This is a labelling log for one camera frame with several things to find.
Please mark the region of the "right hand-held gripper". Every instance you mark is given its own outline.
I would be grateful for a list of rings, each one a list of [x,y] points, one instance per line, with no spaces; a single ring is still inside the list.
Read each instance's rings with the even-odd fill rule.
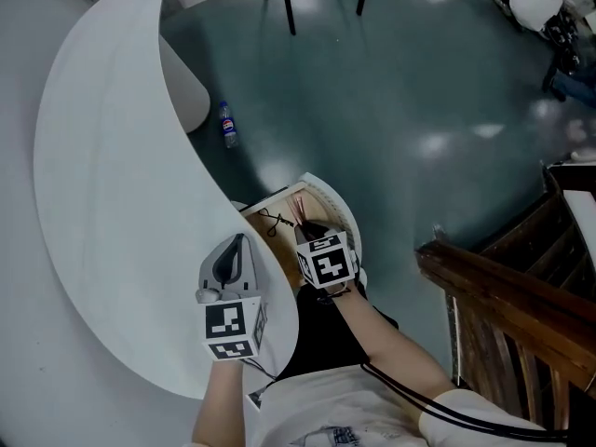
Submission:
[[[359,271],[347,233],[340,231],[338,225],[324,221],[303,221],[294,226],[299,268],[304,280],[316,289],[353,280]]]

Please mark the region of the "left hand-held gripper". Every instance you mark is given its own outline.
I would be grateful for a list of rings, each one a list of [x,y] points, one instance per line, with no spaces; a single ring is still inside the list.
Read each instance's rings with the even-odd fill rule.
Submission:
[[[213,360],[259,356],[267,322],[266,299],[244,234],[229,237],[202,262],[196,300],[199,333]]]

